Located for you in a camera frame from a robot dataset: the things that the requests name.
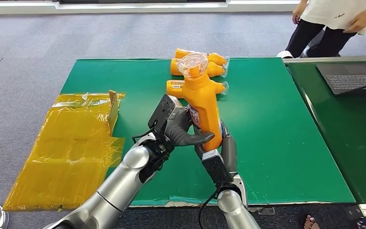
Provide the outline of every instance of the orange bottle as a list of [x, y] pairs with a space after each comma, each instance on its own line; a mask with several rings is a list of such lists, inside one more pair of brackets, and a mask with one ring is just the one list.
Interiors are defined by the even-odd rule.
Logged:
[[[177, 68], [177, 63], [180, 61], [180, 59], [177, 58], [173, 58], [171, 60], [171, 74], [172, 75], [183, 75], [179, 69]], [[207, 74], [208, 77], [212, 78], [215, 76], [222, 76], [222, 77], [226, 77], [227, 74], [227, 66], [219, 66], [214, 62], [208, 62], [207, 65]]]
[[183, 57], [178, 68], [184, 75], [182, 93], [189, 104], [194, 125], [202, 132], [213, 132], [215, 137], [204, 144], [204, 149], [217, 149], [222, 141], [221, 120], [219, 117], [216, 94], [224, 85], [218, 84], [207, 75], [208, 59], [202, 53], [191, 53]]
[[[188, 54], [191, 54], [191, 53], [195, 53], [195, 51], [188, 51], [188, 50], [177, 48], [174, 57], [178, 58], [178, 59], [181, 59], [184, 56], [186, 56]], [[202, 54], [207, 56], [208, 61], [214, 62], [219, 66], [223, 66], [224, 64], [227, 65], [229, 63], [229, 57], [227, 57], [227, 56], [223, 57], [223, 56], [221, 56], [217, 53], [214, 53], [214, 52], [213, 53], [202, 53]]]
[[[211, 80], [211, 83], [215, 84], [214, 87], [216, 88], [216, 94], [226, 94], [228, 87], [227, 82], [224, 83], [217, 83]], [[168, 80], [166, 81], [166, 94], [174, 96], [178, 99], [184, 99], [183, 95], [183, 85], [184, 80]]]

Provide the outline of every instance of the yellow plastic bag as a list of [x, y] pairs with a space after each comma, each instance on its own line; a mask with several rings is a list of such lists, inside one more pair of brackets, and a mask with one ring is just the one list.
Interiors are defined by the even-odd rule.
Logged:
[[87, 200], [121, 160], [124, 138], [109, 134], [115, 104], [109, 94], [59, 95], [3, 208], [73, 209]]

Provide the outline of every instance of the laptop keyboard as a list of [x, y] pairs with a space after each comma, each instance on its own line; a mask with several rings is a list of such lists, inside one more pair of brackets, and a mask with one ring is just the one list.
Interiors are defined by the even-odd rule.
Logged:
[[333, 89], [356, 89], [366, 86], [366, 75], [328, 75]]

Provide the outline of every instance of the table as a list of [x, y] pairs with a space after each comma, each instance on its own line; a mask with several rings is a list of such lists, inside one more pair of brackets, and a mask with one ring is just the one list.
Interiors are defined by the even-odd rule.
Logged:
[[[61, 93], [126, 92], [113, 135], [144, 133], [165, 93], [170, 60], [78, 60]], [[220, 116], [236, 137], [249, 204], [354, 202], [291, 75], [279, 58], [232, 59]], [[192, 147], [171, 153], [132, 205], [200, 203], [215, 187]]]
[[366, 96], [333, 96], [317, 63], [366, 62], [366, 58], [285, 61], [357, 203], [366, 203]]

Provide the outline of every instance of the cable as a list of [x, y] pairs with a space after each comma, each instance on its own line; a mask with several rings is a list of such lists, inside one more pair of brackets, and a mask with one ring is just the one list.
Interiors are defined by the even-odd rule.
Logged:
[[139, 135], [139, 136], [133, 136], [132, 137], [132, 141], [135, 143], [137, 143], [137, 141], [135, 140], [136, 138], [139, 138], [139, 137], [144, 137], [145, 135], [149, 134], [150, 132], [152, 132], [153, 130], [155, 129], [155, 125], [153, 125], [147, 132], [145, 132], [144, 134], [142, 135]]
[[215, 192], [203, 203], [203, 205], [201, 205], [200, 211], [198, 212], [198, 224], [200, 225], [201, 229], [203, 229], [203, 225], [201, 224], [201, 213], [203, 212], [203, 210], [204, 210], [205, 206], [208, 204], [208, 202], [210, 202], [211, 199], [215, 198], [215, 196], [221, 190], [222, 186], [223, 186], [223, 183], [221, 183], [221, 185], [219, 187], [217, 187]]

